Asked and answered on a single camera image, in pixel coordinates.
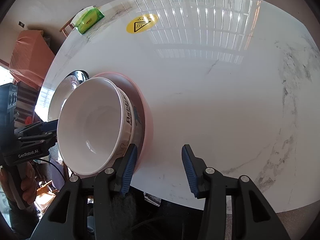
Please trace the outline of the left hand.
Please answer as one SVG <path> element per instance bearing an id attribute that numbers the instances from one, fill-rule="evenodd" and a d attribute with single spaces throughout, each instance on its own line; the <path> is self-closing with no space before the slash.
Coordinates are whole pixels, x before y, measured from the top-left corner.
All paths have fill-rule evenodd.
<path id="1" fill-rule="evenodd" d="M 27 162 L 25 167 L 26 177 L 21 182 L 21 189 L 23 191 L 23 200 L 28 203 L 28 205 L 33 204 L 36 199 L 36 180 L 35 180 L 35 171 L 32 165 Z M 8 173 L 4 167 L 1 167 L 1 187 L 6 195 L 6 197 L 12 201 L 16 202 L 14 195 L 11 192 L 8 182 Z"/>

